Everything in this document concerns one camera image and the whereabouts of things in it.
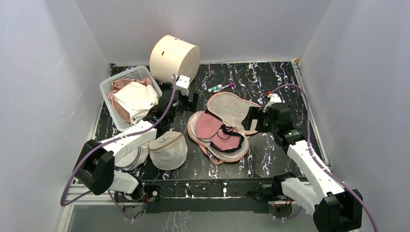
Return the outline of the floral mesh laundry bag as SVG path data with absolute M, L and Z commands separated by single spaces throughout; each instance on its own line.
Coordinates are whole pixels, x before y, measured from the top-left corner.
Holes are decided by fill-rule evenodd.
M 220 92 L 210 97 L 204 111 L 189 118 L 189 137 L 215 166 L 240 161 L 247 154 L 248 137 L 257 133 L 255 122 L 250 129 L 241 124 L 250 107 L 260 105 L 230 92 Z

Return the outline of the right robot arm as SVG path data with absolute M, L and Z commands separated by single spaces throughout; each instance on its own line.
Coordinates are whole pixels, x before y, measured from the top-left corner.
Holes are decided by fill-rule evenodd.
M 307 187 L 292 173 L 277 175 L 272 187 L 276 199 L 295 200 L 312 216 L 320 232 L 349 232 L 362 226 L 360 192 L 349 193 L 329 176 L 330 170 L 308 146 L 302 130 L 294 127 L 288 105 L 251 106 L 241 124 L 248 130 L 252 123 L 256 124 L 257 132 L 273 134 L 277 145 L 298 165 L 310 183 Z

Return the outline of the pink black bra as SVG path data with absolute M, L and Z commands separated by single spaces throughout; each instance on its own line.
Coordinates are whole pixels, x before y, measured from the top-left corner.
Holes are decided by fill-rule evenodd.
M 199 114 L 194 132 L 201 141 L 209 142 L 211 147 L 224 153 L 240 150 L 245 140 L 236 127 L 226 125 L 210 111 Z

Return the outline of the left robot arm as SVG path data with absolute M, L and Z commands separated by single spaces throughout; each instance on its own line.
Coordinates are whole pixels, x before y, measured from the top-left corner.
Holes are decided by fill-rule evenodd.
M 124 158 L 136 158 L 147 153 L 147 144 L 169 131 L 174 118 L 184 111 L 196 112 L 199 92 L 188 96 L 181 90 L 169 89 L 162 93 L 148 114 L 124 132 L 104 141 L 87 141 L 79 155 L 73 176 L 94 195 L 107 191 L 123 192 L 132 201 L 143 198 L 145 189 L 119 163 Z

